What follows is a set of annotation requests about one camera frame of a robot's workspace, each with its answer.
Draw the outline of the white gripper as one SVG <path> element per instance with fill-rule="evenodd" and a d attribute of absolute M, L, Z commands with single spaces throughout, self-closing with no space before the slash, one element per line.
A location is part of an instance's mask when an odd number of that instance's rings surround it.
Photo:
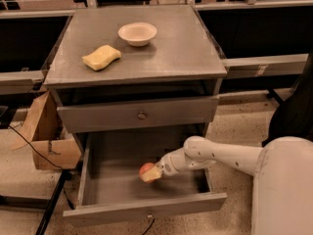
<path fill-rule="evenodd" d="M 183 149 L 165 154 L 153 167 L 140 169 L 140 178 L 151 182 L 161 178 L 161 175 L 173 176 L 187 169 L 186 155 Z"/>

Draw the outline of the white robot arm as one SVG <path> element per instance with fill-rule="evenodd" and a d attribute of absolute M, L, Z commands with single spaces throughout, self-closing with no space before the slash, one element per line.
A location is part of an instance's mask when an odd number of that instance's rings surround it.
<path fill-rule="evenodd" d="M 140 178 L 152 182 L 219 162 L 253 177 L 251 235 L 313 235 L 313 142 L 281 137 L 262 148 L 192 136 Z"/>

